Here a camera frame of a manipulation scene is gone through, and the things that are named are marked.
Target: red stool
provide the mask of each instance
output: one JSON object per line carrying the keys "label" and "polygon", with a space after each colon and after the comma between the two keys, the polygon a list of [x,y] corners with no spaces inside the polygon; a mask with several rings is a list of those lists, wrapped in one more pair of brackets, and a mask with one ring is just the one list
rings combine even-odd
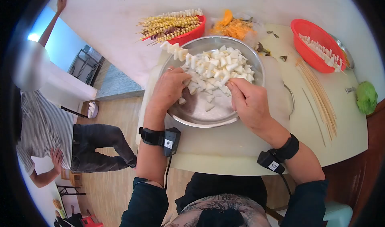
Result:
{"label": "red stool", "polygon": [[92,217],[95,217],[95,215],[91,215],[89,217],[86,217],[86,218],[83,218],[82,221],[83,221],[83,224],[84,224],[84,227],[103,227],[103,223],[95,223],[93,220],[92,220]]}

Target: black sleeve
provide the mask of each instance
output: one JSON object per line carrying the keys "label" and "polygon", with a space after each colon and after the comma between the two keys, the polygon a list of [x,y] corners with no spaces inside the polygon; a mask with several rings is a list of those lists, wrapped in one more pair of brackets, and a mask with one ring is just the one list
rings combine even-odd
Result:
{"label": "black sleeve", "polygon": [[66,223],[64,220],[62,220],[60,217],[56,216],[56,220],[59,222],[61,227],[71,227],[68,223]]}
{"label": "black sleeve", "polygon": [[128,209],[122,214],[120,227],[159,227],[168,209],[168,199],[164,188],[142,182],[144,178],[134,178],[134,191]]}
{"label": "black sleeve", "polygon": [[328,180],[312,181],[295,188],[281,227],[321,227],[325,215]]}

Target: black wristband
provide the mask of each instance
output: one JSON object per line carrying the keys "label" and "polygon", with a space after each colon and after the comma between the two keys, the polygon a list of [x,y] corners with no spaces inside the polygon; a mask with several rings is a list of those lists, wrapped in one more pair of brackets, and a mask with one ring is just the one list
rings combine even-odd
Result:
{"label": "black wristband", "polygon": [[281,163],[283,163],[286,159],[291,159],[300,149],[300,142],[298,139],[293,134],[290,135],[291,138],[288,138],[282,148],[270,149],[268,151],[269,153],[273,154]]}
{"label": "black wristband", "polygon": [[148,128],[139,128],[139,134],[142,136],[143,143],[149,145],[163,145],[164,131],[154,131]]}

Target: striped shirt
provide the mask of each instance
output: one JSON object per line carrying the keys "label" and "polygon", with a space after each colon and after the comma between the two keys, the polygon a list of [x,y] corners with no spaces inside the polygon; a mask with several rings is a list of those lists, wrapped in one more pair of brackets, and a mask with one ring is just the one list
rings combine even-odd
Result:
{"label": "striped shirt", "polygon": [[35,169],[32,156],[50,156],[51,148],[59,148],[63,152],[62,167],[70,169],[74,128],[72,114],[48,101],[39,90],[21,91],[21,102],[22,133],[16,151],[26,172],[31,175]]}

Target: plastic bag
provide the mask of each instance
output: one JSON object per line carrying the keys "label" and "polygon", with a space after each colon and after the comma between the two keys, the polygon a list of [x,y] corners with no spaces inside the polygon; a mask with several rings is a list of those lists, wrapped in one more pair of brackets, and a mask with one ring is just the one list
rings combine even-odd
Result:
{"label": "plastic bag", "polygon": [[[251,18],[250,15],[247,15],[246,13],[240,12],[233,14],[233,18],[243,18],[245,20],[248,20]],[[214,24],[218,21],[220,21],[221,18],[207,18],[206,24],[205,24],[205,36],[213,35],[210,30],[214,26]],[[261,39],[265,38],[267,36],[266,27],[264,23],[259,20],[257,17],[253,16],[251,22],[253,23],[252,29],[257,32],[257,34],[253,34],[252,32],[249,32],[246,34],[246,37],[242,40],[244,43],[249,45],[252,48],[258,47],[258,42],[261,41]]]}

